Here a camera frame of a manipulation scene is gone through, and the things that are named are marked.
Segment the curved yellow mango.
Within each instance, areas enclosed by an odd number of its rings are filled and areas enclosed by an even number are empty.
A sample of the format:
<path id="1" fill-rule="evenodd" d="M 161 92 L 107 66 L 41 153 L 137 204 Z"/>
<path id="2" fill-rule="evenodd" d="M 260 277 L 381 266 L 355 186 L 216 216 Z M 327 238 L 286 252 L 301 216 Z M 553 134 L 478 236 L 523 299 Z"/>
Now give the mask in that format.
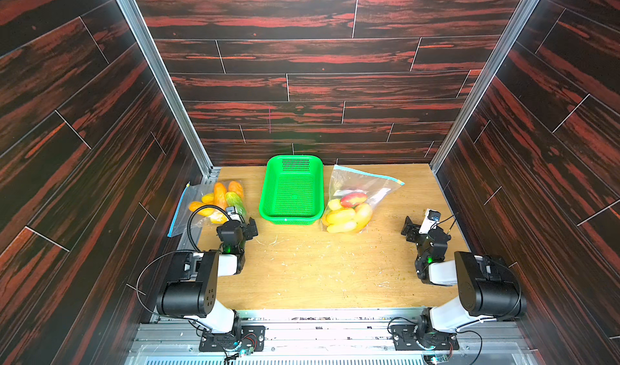
<path id="1" fill-rule="evenodd" d="M 355 230 L 357 223 L 355 221 L 347 221 L 339 224 L 330 224 L 327 227 L 327 232 L 331 234 L 348 233 Z"/>

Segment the red mango bottom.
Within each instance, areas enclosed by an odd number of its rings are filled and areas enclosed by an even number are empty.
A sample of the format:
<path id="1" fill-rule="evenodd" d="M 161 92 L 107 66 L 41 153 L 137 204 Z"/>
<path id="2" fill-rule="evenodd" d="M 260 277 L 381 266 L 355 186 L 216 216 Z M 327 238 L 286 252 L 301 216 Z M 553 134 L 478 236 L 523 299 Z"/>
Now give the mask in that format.
<path id="1" fill-rule="evenodd" d="M 367 201 L 367 195 L 363 192 L 352 192 L 340 199 L 343 208 L 354 208 Z"/>

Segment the aluminium front rail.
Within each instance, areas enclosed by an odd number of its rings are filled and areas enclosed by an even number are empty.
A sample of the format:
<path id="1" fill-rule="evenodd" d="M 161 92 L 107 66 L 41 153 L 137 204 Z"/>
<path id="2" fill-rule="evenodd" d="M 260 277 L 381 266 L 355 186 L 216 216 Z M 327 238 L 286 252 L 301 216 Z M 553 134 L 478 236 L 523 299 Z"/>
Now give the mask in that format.
<path id="1" fill-rule="evenodd" d="M 216 344 L 187 322 L 139 327 L 127 364 L 540 364 L 513 322 L 464 328 L 445 349 L 416 343 L 419 308 L 240 311 L 243 339 Z"/>

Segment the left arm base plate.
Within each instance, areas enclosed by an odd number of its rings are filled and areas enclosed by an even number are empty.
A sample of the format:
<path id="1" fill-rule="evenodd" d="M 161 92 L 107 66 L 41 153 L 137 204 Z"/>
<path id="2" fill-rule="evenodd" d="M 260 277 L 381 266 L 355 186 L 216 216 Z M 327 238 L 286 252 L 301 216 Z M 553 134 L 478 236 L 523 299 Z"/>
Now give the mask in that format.
<path id="1" fill-rule="evenodd" d="M 199 352 L 235 352 L 242 355 L 249 355 L 255 352 L 262 352 L 265 346 L 266 327 L 265 326 L 238 326 L 225 334 L 214 334 L 203 332 Z"/>

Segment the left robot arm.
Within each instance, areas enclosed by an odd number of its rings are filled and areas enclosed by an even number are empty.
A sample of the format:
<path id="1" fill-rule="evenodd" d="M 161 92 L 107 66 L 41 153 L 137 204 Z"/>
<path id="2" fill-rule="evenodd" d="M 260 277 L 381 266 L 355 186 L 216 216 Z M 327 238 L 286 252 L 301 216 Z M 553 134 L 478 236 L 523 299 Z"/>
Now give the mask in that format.
<path id="1" fill-rule="evenodd" d="M 220 277 L 235 276 L 245 265 L 245 244 L 258 236 L 253 218 L 232 220 L 216 228 L 218 250 L 178 252 L 172 258 L 156 301 L 158 314 L 198 324 L 218 338 L 238 341 L 242 328 L 237 311 L 216 299 Z"/>

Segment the clear zip-top bag blue zipper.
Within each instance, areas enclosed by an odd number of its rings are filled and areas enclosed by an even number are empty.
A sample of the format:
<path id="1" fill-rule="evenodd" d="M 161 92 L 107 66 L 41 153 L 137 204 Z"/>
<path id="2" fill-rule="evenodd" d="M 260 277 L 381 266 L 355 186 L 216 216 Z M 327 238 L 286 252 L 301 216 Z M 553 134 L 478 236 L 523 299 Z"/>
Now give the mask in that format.
<path id="1" fill-rule="evenodd" d="M 245 189 L 239 181 L 225 180 L 220 183 L 225 185 L 227 192 L 236 192 L 240 195 L 245 205 Z M 167 233 L 167 237 L 172 238 L 187 235 L 187 224 L 190 220 L 190 216 L 201 207 L 203 207 L 203 209 L 200 209 L 191 221 L 191 231 L 193 235 L 195 235 L 195 231 L 205 226 L 210 224 L 224 224 L 228 220 L 223 214 L 223 211 L 226 210 L 214 205 L 214 185 L 215 184 L 199 184 L 187 186 L 185 188 L 174 213 L 172 225 Z M 245 221 L 248 221 L 248 219 L 250 219 L 250 216 L 247 214 Z"/>

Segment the green plastic basket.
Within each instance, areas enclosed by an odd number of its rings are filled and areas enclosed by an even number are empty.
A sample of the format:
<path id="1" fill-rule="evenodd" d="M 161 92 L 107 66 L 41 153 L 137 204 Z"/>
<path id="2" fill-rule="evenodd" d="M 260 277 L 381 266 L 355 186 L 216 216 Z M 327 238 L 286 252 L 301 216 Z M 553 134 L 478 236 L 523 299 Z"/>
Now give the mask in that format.
<path id="1" fill-rule="evenodd" d="M 266 165 L 259 212 L 273 224 L 311 225 L 325 208 L 324 165 L 311 155 L 279 155 Z"/>

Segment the green yellow mango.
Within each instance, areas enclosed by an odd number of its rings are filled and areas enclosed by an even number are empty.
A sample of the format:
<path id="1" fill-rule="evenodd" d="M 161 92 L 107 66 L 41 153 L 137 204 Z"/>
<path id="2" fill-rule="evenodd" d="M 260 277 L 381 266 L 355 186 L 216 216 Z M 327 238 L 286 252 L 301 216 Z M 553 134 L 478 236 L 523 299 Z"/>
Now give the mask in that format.
<path id="1" fill-rule="evenodd" d="M 227 207 L 234 207 L 238 214 L 240 214 L 244 218 L 247 218 L 245 205 L 240 195 L 238 195 L 236 192 L 226 192 L 224 197 L 227 203 Z"/>

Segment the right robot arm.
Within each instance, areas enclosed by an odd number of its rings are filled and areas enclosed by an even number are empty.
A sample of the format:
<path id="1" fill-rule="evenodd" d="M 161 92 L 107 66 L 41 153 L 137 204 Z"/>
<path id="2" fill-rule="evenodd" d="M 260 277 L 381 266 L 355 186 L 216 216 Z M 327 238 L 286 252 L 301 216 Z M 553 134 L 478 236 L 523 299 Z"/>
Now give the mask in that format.
<path id="1" fill-rule="evenodd" d="M 520 318 L 526 313 L 522 286 L 505 260 L 463 251 L 448 260 L 451 235 L 440 224 L 440 213 L 433 210 L 421 224 L 407 216 L 401 235 L 416 245 L 418 279 L 424 284 L 456 287 L 458 295 L 444 305 L 423 309 L 415 323 L 397 326 L 392 336 L 399 350 L 410 343 L 422 350 L 457 349 L 457 334 L 466 327 Z"/>

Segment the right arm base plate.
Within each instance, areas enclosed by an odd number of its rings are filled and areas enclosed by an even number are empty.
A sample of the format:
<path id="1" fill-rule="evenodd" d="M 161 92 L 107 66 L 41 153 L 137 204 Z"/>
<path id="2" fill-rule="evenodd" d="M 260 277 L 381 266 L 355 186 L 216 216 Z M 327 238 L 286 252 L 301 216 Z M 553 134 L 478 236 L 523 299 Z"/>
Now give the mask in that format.
<path id="1" fill-rule="evenodd" d="M 411 324 L 393 325 L 387 329 L 396 350 L 451 351 L 460 348 L 456 334 Z"/>

